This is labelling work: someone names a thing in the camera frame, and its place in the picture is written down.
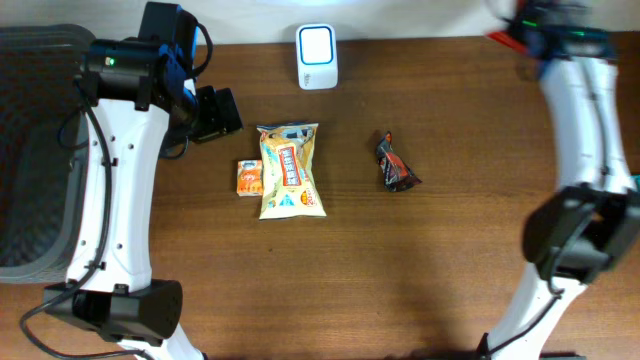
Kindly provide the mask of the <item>small orange box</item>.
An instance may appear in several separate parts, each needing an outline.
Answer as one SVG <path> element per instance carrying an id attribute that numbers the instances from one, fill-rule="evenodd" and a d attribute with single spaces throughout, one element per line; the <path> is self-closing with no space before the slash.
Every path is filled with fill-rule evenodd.
<path id="1" fill-rule="evenodd" d="M 261 196 L 263 194 L 261 160 L 241 160 L 238 162 L 236 192 L 239 196 Z"/>

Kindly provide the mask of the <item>cream yellow chip bag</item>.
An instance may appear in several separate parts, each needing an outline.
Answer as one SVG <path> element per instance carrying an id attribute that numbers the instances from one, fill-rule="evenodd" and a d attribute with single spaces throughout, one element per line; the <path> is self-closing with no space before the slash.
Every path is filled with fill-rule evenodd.
<path id="1" fill-rule="evenodd" d="M 260 220 L 326 217 L 312 173 L 318 123 L 262 125 Z"/>

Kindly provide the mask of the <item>black orange snack packet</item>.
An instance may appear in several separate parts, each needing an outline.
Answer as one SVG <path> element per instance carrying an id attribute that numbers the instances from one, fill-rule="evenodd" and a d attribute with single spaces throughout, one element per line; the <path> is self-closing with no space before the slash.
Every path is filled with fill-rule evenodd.
<path id="1" fill-rule="evenodd" d="M 384 187 L 389 192 L 403 192 L 422 183 L 393 150 L 390 131 L 387 131 L 377 144 L 375 154 L 383 173 Z"/>

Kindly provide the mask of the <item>red snack bag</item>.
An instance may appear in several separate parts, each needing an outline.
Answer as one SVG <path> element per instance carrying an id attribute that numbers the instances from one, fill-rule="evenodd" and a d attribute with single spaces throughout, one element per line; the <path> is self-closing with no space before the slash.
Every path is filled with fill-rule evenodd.
<path id="1" fill-rule="evenodd" d="M 528 53 L 527 46 L 522 39 L 517 36 L 518 26 L 514 25 L 512 17 L 503 15 L 493 0 L 484 0 L 484 5 L 490 14 L 503 24 L 500 29 L 493 29 L 485 34 L 485 37 L 500 45 L 503 45 L 516 53 L 526 55 Z"/>

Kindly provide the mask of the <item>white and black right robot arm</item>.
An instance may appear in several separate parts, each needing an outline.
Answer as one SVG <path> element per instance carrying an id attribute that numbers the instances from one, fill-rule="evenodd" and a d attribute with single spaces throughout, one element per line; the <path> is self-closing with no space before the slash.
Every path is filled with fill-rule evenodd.
<path id="1" fill-rule="evenodd" d="M 625 158 L 616 107 L 617 54 L 588 26 L 587 1 L 519 1 L 490 38 L 537 63 L 554 129 L 554 195 L 526 219 L 522 280 L 477 359 L 542 359 L 574 300 L 613 270 L 639 235 L 639 190 Z"/>

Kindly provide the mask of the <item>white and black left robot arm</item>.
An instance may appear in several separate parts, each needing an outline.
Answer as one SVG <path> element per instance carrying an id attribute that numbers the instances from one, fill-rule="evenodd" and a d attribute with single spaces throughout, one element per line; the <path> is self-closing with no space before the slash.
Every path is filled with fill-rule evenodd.
<path id="1" fill-rule="evenodd" d="M 91 43 L 75 83 L 88 125 L 77 245 L 40 311 L 139 359 L 198 359 L 180 326 L 181 284 L 152 275 L 149 221 L 156 166 L 175 147 L 242 128 L 229 89 L 197 87 L 206 28 L 171 3 L 150 2 L 139 32 Z"/>

